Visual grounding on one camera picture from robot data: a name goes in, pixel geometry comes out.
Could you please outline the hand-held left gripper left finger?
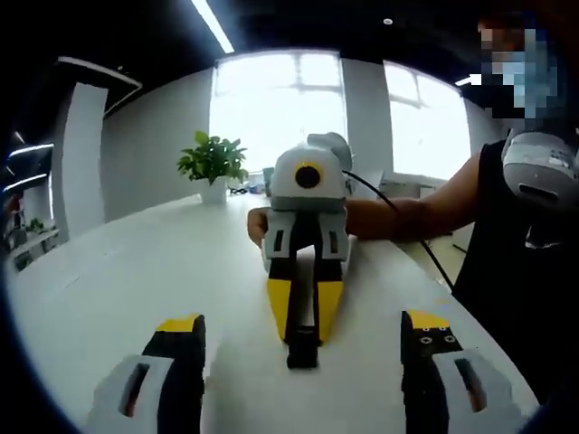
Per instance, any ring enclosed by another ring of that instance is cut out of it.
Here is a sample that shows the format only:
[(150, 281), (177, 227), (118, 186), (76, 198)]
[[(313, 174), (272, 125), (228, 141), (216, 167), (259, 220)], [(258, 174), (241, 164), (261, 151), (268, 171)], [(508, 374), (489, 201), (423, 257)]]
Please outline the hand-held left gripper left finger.
[(167, 319), (100, 381), (83, 431), (199, 433), (205, 351), (203, 315)]

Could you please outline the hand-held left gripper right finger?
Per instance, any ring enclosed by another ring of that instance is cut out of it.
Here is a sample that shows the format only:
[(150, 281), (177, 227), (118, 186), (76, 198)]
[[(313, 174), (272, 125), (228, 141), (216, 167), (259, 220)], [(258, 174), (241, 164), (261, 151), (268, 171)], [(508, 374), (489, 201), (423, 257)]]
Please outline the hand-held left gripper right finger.
[(401, 390), (407, 433), (513, 433), (511, 384), (448, 320), (418, 310), (401, 317)]

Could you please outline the person's right hand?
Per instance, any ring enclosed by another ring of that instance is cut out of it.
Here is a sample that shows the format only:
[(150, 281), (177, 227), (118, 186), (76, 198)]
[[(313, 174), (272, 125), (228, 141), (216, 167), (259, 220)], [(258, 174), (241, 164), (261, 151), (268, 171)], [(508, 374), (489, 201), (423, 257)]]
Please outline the person's right hand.
[(250, 240), (261, 248), (264, 237), (268, 231), (269, 207), (250, 209), (247, 213), (246, 226)]

